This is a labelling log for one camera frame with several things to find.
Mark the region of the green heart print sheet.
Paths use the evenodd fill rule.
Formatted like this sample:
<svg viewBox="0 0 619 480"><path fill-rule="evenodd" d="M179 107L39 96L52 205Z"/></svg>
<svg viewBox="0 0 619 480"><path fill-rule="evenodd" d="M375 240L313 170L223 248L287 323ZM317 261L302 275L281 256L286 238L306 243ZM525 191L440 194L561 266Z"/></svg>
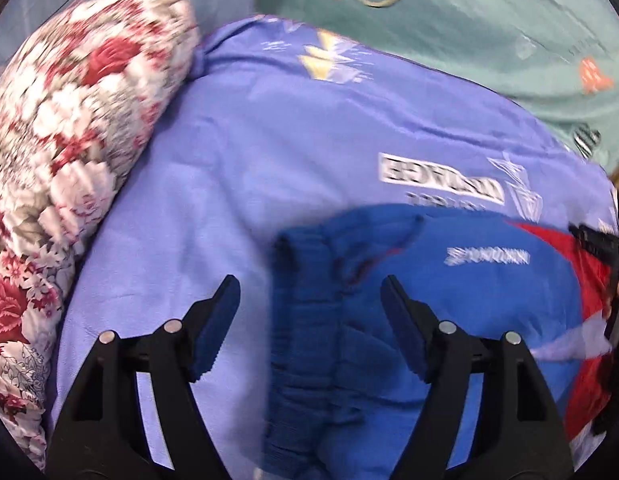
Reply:
<svg viewBox="0 0 619 480"><path fill-rule="evenodd" d="M255 0L492 89L619 170L619 12L610 0Z"/></svg>

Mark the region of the purple printed bed sheet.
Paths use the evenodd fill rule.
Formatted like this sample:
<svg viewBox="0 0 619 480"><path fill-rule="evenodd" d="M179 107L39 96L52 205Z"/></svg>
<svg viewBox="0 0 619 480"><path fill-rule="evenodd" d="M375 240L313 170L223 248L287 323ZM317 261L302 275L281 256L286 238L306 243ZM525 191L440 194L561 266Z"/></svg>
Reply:
<svg viewBox="0 0 619 480"><path fill-rule="evenodd" d="M380 300L389 274L471 334L519 333L577 458L607 403L613 186L477 84L273 16L219 29L104 220L62 327L62 405L104 330L139 336L226 275L238 313L193 395L237 479L384 479L428 386Z"/></svg>

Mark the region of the red floral pillow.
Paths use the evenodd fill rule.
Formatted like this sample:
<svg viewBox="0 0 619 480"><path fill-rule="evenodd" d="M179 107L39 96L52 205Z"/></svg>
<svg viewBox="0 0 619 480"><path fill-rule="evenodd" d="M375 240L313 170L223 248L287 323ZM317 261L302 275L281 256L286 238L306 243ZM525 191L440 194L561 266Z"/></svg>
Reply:
<svg viewBox="0 0 619 480"><path fill-rule="evenodd" d="M0 77L0 420L46 463L46 389L77 263L200 40L190 0L90 0Z"/></svg>

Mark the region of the blue and red pants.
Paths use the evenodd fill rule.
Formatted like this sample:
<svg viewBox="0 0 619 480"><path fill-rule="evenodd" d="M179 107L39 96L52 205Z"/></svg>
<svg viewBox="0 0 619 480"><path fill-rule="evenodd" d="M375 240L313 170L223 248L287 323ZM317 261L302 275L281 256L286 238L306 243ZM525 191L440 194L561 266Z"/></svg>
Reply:
<svg viewBox="0 0 619 480"><path fill-rule="evenodd" d="M272 251L262 460L285 479L385 479L422 412L428 345L385 307L395 276L472 336L519 334L578 445L608 402L610 269L567 231L490 211L357 208L281 232Z"/></svg>

